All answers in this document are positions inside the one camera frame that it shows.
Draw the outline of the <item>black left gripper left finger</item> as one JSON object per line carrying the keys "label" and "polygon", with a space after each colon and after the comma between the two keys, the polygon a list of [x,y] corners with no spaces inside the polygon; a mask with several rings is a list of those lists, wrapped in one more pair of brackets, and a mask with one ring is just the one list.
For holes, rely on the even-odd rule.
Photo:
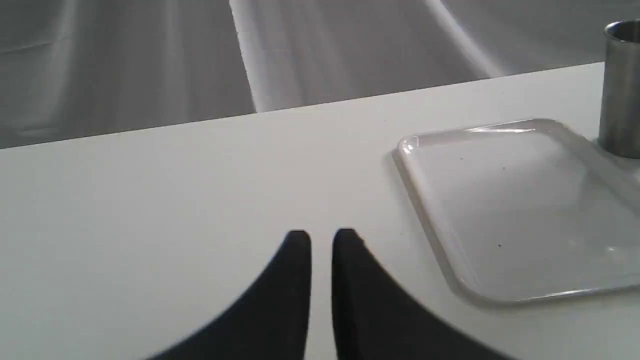
{"label": "black left gripper left finger", "polygon": [[302,360],[310,317],[313,253],[291,230],[262,273],[215,320],[156,360]]}

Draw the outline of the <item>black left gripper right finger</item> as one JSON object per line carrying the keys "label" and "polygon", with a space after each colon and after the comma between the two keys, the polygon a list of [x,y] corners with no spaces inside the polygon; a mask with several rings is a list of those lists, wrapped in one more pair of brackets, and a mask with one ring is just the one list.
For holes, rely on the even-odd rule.
{"label": "black left gripper right finger", "polygon": [[503,360],[427,311],[352,228],[334,235],[331,313],[339,360]]}

